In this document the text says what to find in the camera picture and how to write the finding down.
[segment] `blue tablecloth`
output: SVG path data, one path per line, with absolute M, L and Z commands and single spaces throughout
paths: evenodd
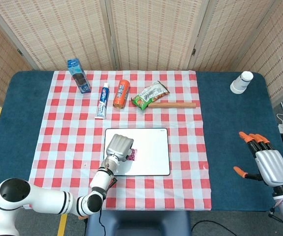
M 263 182 L 242 179 L 233 166 L 258 172 L 238 132 L 267 137 L 283 155 L 283 144 L 264 78 L 254 79 L 242 94 L 231 82 L 239 72 L 197 72 L 204 136 L 209 162 L 212 209 L 268 210 L 272 189 Z M 16 73 L 0 115 L 0 182 L 10 177 L 28 179 L 53 72 Z

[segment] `toothpaste tube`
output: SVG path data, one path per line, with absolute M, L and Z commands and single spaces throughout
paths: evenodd
M 95 119 L 105 119 L 106 118 L 106 106 L 107 106 L 109 91 L 110 90 L 108 88 L 108 83 L 104 83 L 104 86 L 102 88 L 101 98 L 100 98 L 100 101 L 98 103 L 98 107 L 96 110 Z

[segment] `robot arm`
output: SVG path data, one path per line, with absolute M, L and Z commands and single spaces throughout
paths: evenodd
M 117 181 L 119 161 L 130 155 L 133 139 L 115 134 L 101 166 L 90 183 L 91 193 L 75 199 L 69 192 L 37 187 L 25 180 L 10 178 L 0 184 L 0 236 L 18 236 L 14 222 L 19 208 L 31 205 L 40 213 L 72 213 L 85 216 L 101 210 L 108 189 Z
M 236 166 L 234 170 L 243 178 L 263 180 L 265 184 L 272 187 L 275 205 L 270 209 L 269 216 L 273 217 L 275 208 L 278 208 L 283 216 L 283 157 L 273 149 L 265 137 L 259 134 L 247 135 L 244 132 L 239 134 L 249 145 L 260 174 L 249 174 Z

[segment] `wooden stick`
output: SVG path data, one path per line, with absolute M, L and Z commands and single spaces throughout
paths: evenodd
M 196 108 L 194 102 L 152 102 L 149 108 Z

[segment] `chair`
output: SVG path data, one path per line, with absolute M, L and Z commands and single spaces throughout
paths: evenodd
M 91 215 L 85 236 L 102 236 L 99 213 Z M 189 212 L 103 210 L 101 223 L 107 236 L 191 236 Z

